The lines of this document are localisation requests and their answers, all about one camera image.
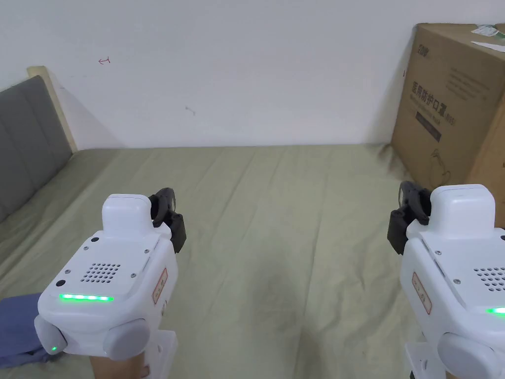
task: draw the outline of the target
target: gray headboard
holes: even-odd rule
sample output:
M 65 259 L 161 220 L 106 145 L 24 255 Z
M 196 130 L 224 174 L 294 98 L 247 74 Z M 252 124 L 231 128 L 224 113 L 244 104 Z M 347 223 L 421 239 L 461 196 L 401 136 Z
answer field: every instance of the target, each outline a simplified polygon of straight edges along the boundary
M 71 156 L 40 76 L 0 92 L 0 221 L 25 204 Z

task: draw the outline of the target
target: green led light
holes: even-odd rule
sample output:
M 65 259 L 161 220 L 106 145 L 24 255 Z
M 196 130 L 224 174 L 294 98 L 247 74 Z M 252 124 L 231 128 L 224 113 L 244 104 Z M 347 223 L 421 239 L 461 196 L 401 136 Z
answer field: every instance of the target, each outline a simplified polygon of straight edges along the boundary
M 60 294 L 62 299 L 73 299 L 80 301 L 114 301 L 114 298 L 108 296 L 94 296 L 94 295 L 73 295 L 73 294 Z
M 490 308 L 486 310 L 487 313 L 505 313 L 505 308 Z

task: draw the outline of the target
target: green bed sheet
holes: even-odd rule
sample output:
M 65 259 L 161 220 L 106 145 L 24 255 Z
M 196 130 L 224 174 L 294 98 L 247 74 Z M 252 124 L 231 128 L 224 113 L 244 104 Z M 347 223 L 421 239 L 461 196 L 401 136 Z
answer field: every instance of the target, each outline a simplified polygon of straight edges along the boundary
M 187 241 L 161 328 L 171 379 L 401 378 L 420 334 L 386 232 L 406 171 L 389 146 L 89 150 L 0 224 L 0 298 L 41 292 L 112 193 L 170 186 Z M 86 357 L 1 378 L 92 378 Z

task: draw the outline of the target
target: orange sticker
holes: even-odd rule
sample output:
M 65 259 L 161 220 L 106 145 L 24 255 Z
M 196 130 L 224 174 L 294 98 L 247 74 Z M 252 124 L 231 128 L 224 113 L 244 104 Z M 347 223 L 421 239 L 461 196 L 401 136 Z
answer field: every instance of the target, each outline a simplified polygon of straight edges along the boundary
M 412 275 L 412 284 L 414 285 L 414 288 L 416 289 L 416 292 L 419 296 L 419 299 L 421 299 L 421 302 L 424 305 L 424 309 L 426 309 L 426 313 L 430 314 L 431 313 L 431 300 L 426 293 L 426 290 L 423 287 L 423 284 L 419 280 L 419 277 L 417 274 L 414 272 L 414 275 Z
M 156 288 L 153 291 L 153 301 L 155 304 L 158 302 L 158 299 L 160 298 L 161 291 L 163 291 L 163 287 L 165 286 L 167 279 L 168 279 L 168 272 L 167 268 L 165 267 L 165 269 L 161 273 L 160 280 L 158 280 L 158 284 L 156 285 Z

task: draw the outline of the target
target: cardboard box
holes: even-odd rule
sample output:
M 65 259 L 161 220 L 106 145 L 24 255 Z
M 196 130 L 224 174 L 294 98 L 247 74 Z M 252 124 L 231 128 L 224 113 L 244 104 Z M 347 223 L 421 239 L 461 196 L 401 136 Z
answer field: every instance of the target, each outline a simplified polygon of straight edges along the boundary
M 505 24 L 495 26 L 505 31 Z M 480 183 L 505 227 L 505 34 L 476 25 L 420 24 L 391 144 L 426 188 Z

